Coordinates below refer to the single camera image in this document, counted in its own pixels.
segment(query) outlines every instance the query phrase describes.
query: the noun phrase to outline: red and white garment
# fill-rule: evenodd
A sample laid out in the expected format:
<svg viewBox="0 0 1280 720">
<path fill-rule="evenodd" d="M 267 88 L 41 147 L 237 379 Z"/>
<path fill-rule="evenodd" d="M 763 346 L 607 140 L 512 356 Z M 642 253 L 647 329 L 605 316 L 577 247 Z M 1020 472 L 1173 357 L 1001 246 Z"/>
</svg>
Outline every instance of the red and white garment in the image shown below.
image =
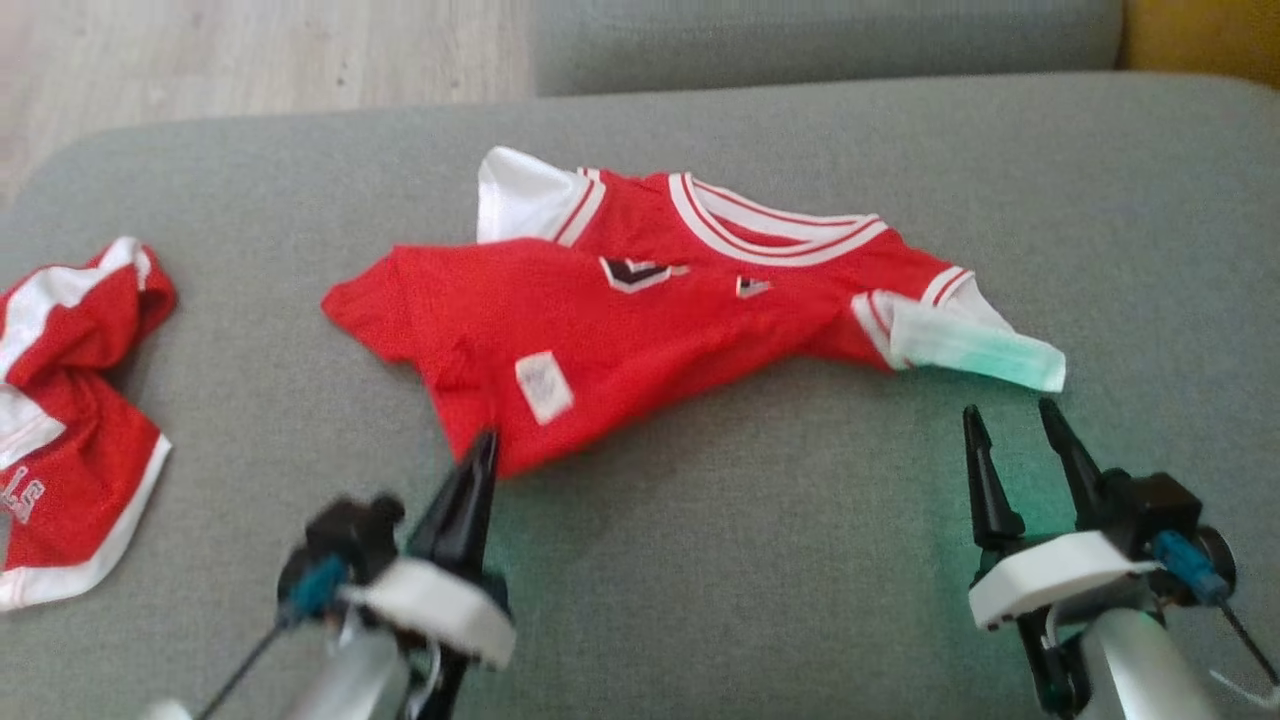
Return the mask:
<svg viewBox="0 0 1280 720">
<path fill-rule="evenodd" d="M 102 378 L 169 315 L 173 283 L 132 237 L 0 295 L 0 611 L 81 594 L 120 560 L 169 441 Z"/>
<path fill-rule="evenodd" d="M 497 429 L 509 477 L 795 355 L 840 307 L 718 268 L 526 240 L 397 247 L 324 311 L 417 369 L 456 457 Z"/>
<path fill-rule="evenodd" d="M 937 365 L 1060 392 L 1062 352 L 1014 331 L 972 270 L 908 246 L 879 215 L 765 208 L 690 173 L 568 172 L 508 147 L 480 167 L 477 240 L 538 237 L 590 255 L 717 266 L 838 297 L 806 352 L 886 370 Z"/>
</svg>

